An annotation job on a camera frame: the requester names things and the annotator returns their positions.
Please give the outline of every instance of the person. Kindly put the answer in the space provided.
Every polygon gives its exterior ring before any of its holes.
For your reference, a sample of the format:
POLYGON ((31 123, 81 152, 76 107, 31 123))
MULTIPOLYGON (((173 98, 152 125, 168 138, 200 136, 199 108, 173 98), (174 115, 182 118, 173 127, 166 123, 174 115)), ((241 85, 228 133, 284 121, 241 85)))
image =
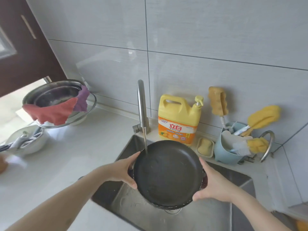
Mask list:
MULTIPOLYGON (((136 182, 127 171, 139 154, 140 152, 137 152, 127 159, 96 168, 34 208, 6 231, 67 230, 85 203, 104 182, 123 181, 133 189, 137 189, 136 182)), ((194 201, 215 198, 223 202, 234 203, 245 214, 255 231, 290 231, 254 197, 228 181, 203 159, 200 158, 200 162, 208 176, 208 185, 194 194, 194 201)))

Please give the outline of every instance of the stainless steel sink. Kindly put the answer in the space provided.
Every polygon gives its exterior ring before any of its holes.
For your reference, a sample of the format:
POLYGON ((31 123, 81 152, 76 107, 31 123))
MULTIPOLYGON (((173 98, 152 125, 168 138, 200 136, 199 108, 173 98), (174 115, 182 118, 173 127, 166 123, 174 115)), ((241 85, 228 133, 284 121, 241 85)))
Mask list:
MULTIPOLYGON (((127 158, 142 149, 144 140, 133 136, 117 160, 127 158)), ((212 163, 209 165, 255 197, 250 177, 212 163)), ((215 199, 192 202, 181 210, 165 211, 148 204, 137 190, 122 182, 105 182, 93 195, 92 200, 145 231, 253 231, 247 218, 236 206, 215 199)))

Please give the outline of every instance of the yellow jug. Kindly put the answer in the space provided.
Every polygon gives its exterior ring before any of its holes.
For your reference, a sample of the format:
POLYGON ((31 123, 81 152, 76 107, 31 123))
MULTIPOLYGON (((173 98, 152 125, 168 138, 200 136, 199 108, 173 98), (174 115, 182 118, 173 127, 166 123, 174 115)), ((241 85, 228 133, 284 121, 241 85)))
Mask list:
POLYGON ((164 94, 158 108, 158 133, 163 138, 191 145, 203 106, 203 97, 196 96, 192 107, 178 96, 164 94))

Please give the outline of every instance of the running water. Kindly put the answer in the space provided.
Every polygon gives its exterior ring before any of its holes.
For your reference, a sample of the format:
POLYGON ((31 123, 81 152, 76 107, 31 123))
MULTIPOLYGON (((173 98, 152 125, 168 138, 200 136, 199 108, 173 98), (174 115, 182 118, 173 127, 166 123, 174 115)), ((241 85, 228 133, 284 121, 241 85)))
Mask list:
POLYGON ((147 128, 143 127, 142 128, 142 132, 143 132, 143 138, 144 138, 144 145, 145 145, 145 153, 148 153, 148 145, 147 145, 147 128))

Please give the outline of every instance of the bottle label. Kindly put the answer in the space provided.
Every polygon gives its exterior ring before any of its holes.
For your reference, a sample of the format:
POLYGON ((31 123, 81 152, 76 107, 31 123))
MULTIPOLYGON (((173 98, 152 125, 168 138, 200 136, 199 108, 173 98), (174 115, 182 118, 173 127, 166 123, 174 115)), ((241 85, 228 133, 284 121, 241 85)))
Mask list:
POLYGON ((168 139, 191 144, 196 131, 197 126, 180 124, 158 116, 158 133, 168 139))

